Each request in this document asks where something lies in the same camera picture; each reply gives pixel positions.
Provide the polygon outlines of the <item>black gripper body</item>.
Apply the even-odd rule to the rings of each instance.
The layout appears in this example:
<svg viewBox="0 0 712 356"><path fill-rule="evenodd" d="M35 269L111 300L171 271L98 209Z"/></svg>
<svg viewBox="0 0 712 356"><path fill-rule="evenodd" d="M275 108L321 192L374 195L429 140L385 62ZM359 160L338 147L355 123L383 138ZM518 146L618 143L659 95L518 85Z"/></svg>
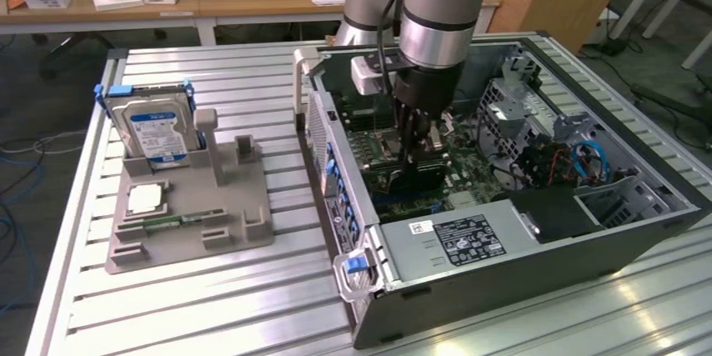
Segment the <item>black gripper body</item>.
<svg viewBox="0 0 712 356"><path fill-rule="evenodd" d="M413 67L398 71L393 89L395 99L410 109L438 117L451 105L463 67L461 62L449 68Z"/></svg>

